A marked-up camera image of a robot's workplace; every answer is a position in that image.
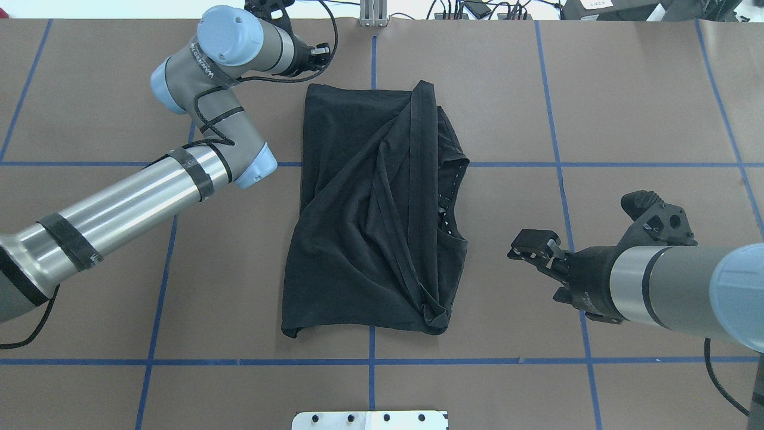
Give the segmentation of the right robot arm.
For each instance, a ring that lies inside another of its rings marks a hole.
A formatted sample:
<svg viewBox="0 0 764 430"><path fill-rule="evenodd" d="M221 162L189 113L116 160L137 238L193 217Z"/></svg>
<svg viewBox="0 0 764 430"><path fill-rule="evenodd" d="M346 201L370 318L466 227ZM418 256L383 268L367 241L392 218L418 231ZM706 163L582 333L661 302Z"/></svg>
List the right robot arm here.
<svg viewBox="0 0 764 430"><path fill-rule="evenodd" d="M762 353L762 244L699 247L693 234L625 234L612 247L563 250L523 229L507 256L559 283L556 302L592 321L625 321L725 340Z"/></svg>

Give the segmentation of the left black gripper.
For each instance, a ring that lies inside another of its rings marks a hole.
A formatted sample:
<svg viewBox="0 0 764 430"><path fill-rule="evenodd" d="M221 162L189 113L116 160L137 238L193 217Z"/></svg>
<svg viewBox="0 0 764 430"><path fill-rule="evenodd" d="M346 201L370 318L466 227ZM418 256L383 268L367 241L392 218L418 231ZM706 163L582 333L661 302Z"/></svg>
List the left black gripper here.
<svg viewBox="0 0 764 430"><path fill-rule="evenodd" d="M292 37L294 60L291 63L291 76L300 76L316 71L316 66L328 66L332 60L332 49L328 42L317 46L308 45L299 36Z"/></svg>

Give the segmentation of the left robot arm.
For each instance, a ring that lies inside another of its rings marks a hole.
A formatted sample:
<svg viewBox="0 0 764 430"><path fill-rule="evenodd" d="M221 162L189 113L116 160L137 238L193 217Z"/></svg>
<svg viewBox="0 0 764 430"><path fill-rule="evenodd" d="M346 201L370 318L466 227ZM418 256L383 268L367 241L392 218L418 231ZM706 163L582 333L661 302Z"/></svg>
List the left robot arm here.
<svg viewBox="0 0 764 430"><path fill-rule="evenodd" d="M1 318L51 308L57 287L193 204L234 183L245 189L278 167L234 94L248 81L305 82L330 65L336 43L309 45L282 1L206 10L180 51L151 74L156 99L186 114L202 134L137 173L72 206L2 236Z"/></svg>

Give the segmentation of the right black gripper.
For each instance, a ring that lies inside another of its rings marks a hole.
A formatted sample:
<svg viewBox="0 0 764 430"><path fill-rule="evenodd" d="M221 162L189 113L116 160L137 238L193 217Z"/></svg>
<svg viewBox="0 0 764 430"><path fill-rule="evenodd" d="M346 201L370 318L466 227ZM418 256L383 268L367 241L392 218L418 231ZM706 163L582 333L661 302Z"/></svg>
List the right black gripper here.
<svg viewBox="0 0 764 430"><path fill-rule="evenodd" d="M559 287L554 302L584 311L594 322L621 324L624 316L614 305L609 280L617 259L615 247L589 247L567 251L556 232L521 229L510 245L507 258L527 262L545 275L567 275L567 287Z"/></svg>

